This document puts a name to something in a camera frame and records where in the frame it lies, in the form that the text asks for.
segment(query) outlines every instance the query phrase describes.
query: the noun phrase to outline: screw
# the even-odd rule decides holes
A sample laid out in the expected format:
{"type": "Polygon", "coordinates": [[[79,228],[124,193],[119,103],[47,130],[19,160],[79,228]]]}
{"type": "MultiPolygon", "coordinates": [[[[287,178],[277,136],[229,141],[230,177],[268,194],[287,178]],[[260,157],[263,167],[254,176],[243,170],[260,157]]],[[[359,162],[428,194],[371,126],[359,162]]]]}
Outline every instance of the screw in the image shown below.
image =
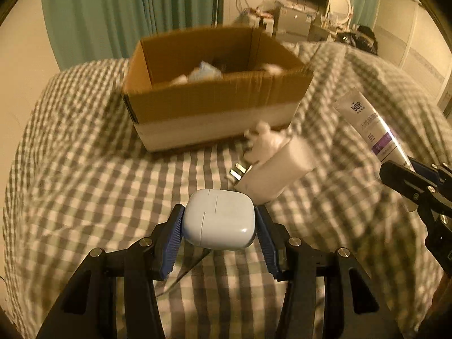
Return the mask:
{"type": "Polygon", "coordinates": [[[290,246],[300,246],[301,240],[298,237],[291,237],[289,238],[289,244],[290,246]]]}
{"type": "Polygon", "coordinates": [[[92,250],[90,251],[90,255],[91,255],[93,258],[99,257],[99,256],[101,255],[101,253],[102,253],[102,249],[100,249],[99,247],[96,247],[95,249],[92,249],[92,250]]]}
{"type": "Polygon", "coordinates": [[[152,240],[149,237],[145,237],[140,240],[141,247],[149,247],[151,245],[152,245],[152,240]]]}
{"type": "Polygon", "coordinates": [[[338,250],[338,254],[339,254],[340,256],[342,256],[343,258],[347,258],[347,257],[350,256],[350,251],[349,251],[349,249],[346,249],[345,247],[341,247],[341,248],[338,250]]]}

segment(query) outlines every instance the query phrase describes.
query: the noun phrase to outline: open cardboard box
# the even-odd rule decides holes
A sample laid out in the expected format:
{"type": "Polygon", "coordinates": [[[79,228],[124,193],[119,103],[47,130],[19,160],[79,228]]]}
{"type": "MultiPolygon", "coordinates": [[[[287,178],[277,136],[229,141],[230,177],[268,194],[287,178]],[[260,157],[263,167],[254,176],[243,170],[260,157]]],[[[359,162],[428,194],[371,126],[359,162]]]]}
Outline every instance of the open cardboard box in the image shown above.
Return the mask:
{"type": "Polygon", "coordinates": [[[143,38],[130,59],[123,99],[149,151],[243,136],[258,121],[287,127],[312,80],[303,63],[259,29],[196,28],[143,38]],[[201,61],[222,79],[170,85],[201,61]],[[254,71],[277,64],[284,73],[254,71]]]}

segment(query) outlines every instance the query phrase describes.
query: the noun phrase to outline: plaid blanket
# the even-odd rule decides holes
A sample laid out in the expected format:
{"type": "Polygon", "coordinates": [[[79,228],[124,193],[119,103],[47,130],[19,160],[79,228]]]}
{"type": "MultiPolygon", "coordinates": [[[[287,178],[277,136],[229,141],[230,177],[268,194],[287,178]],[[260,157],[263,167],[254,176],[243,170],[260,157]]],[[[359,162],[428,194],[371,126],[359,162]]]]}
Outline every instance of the plaid blanket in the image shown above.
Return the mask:
{"type": "MultiPolygon", "coordinates": [[[[305,43],[300,59],[315,74],[290,131],[307,139],[318,167],[268,210],[317,249],[348,247],[408,337],[441,269],[423,244],[422,221],[381,184],[377,158],[332,104],[358,88],[408,154],[427,164],[452,162],[452,131],[428,94],[380,58],[346,45],[305,43]]],[[[246,144],[150,154],[115,84],[126,69],[127,60],[103,60],[55,76],[17,149],[3,215],[6,309],[25,339],[35,337],[92,248],[127,248],[197,189],[232,189],[227,172],[246,144]]],[[[285,288],[267,272],[257,240],[235,252],[184,242],[169,278],[155,282],[164,330],[173,338],[271,338],[285,288]]]]}

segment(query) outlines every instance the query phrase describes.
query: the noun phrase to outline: white oval mirror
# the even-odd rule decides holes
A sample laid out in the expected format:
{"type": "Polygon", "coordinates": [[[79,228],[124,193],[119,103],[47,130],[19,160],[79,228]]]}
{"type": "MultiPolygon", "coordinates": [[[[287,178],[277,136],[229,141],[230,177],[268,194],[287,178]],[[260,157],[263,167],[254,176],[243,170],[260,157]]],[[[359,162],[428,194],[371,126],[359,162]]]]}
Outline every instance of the white oval mirror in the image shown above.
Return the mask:
{"type": "Polygon", "coordinates": [[[332,23],[346,24],[352,12],[352,4],[350,0],[330,0],[328,11],[332,23]]]}

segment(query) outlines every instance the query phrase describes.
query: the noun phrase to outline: purple label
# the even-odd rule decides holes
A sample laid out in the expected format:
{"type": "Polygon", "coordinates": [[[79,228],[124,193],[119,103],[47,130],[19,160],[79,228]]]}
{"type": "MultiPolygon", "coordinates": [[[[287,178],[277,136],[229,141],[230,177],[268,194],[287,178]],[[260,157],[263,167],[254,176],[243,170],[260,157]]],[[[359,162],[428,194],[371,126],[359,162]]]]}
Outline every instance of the purple label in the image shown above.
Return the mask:
{"type": "Polygon", "coordinates": [[[392,140],[392,136],[389,132],[386,132],[385,135],[382,136],[382,138],[377,141],[377,143],[372,147],[372,151],[375,155],[378,155],[383,148],[388,145],[392,140]]]}

